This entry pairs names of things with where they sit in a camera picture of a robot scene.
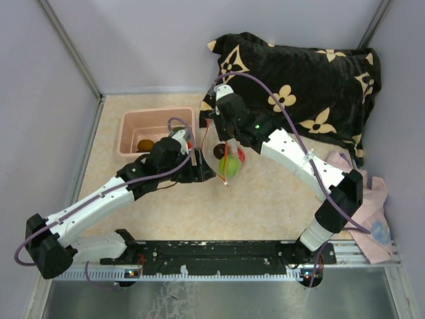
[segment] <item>black metal base plate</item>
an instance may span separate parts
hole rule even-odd
[[[140,241],[118,259],[102,265],[137,265],[143,255],[143,274],[181,274],[185,266],[197,276],[286,274],[286,265],[314,263],[315,254],[299,259],[294,243],[281,241]],[[333,245],[322,252],[323,264],[335,264]]]

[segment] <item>plush pillow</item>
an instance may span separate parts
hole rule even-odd
[[[263,81],[279,98],[299,133],[351,150],[363,165],[361,136],[381,89],[379,58],[373,49],[295,48],[267,43],[250,33],[223,35],[208,44],[220,55],[219,74],[247,72]],[[274,101],[255,82],[241,76],[223,78],[247,107],[267,114],[291,132]],[[200,125],[214,106],[203,100]]]

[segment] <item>metal floor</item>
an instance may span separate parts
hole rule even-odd
[[[120,291],[53,281],[43,319],[398,318],[383,268],[329,268],[297,282],[138,282]]]

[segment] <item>pink towel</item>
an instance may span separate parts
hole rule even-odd
[[[343,171],[352,170],[350,164],[339,153],[329,153],[326,161]],[[384,216],[384,202],[388,196],[385,182],[380,177],[372,178],[372,187],[367,187],[367,172],[358,169],[363,176],[363,204],[353,215],[353,219],[371,231],[370,235],[358,231],[350,231],[355,242],[369,259],[371,264],[392,259],[391,235]]]

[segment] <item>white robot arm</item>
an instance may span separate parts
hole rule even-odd
[[[309,164],[310,160],[316,164],[327,192],[349,216],[361,205],[363,188],[362,177],[358,172],[353,170],[345,174],[315,157],[312,152],[305,155],[299,144],[285,130],[275,127],[266,116],[252,115],[241,97],[233,93],[228,85],[216,87],[213,120],[220,140],[235,138],[243,146],[283,165],[308,184],[323,202],[310,226],[296,241],[294,254],[299,254],[301,260],[304,255],[310,256],[347,223],[324,196]],[[123,256],[128,249],[128,238],[123,231],[93,237],[80,235],[117,208],[155,191],[159,182],[170,179],[181,183],[202,182],[214,177],[201,151],[195,150],[196,166],[188,161],[173,175],[129,183],[144,176],[169,171],[179,165],[189,153],[187,136],[186,130],[180,130],[172,137],[163,138],[155,143],[150,154],[124,166],[117,172],[117,176],[91,195],[45,219],[38,214],[28,219],[25,248],[43,277],[54,278],[72,263],[114,260]]]

